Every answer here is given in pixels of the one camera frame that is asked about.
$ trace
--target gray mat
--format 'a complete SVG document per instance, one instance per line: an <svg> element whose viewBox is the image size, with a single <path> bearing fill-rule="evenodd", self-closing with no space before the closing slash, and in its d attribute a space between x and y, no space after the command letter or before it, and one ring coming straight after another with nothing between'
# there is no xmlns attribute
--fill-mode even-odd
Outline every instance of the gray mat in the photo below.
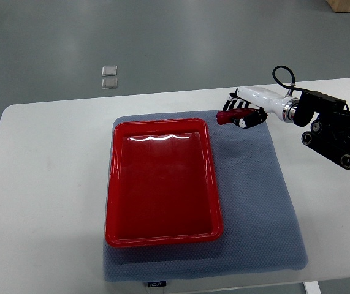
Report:
<svg viewBox="0 0 350 294"><path fill-rule="evenodd" d="M219 126L216 111L127 116L124 121L202 118L209 127L224 222L216 241L117 249L104 240L107 281L195 279L300 270L308 262L266 123Z"/></svg>

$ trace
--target red object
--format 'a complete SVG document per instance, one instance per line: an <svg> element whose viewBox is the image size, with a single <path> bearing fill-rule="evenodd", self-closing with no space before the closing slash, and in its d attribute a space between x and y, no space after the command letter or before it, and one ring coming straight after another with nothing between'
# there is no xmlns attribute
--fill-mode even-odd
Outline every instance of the red object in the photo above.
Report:
<svg viewBox="0 0 350 294"><path fill-rule="evenodd" d="M207 124L123 122L113 133L105 239L113 247L213 241L223 221Z"/></svg>
<svg viewBox="0 0 350 294"><path fill-rule="evenodd" d="M253 108L234 108L227 111L217 112L217 123L218 124L232 124L232 119L245 118L246 116L254 113L256 109Z"/></svg>

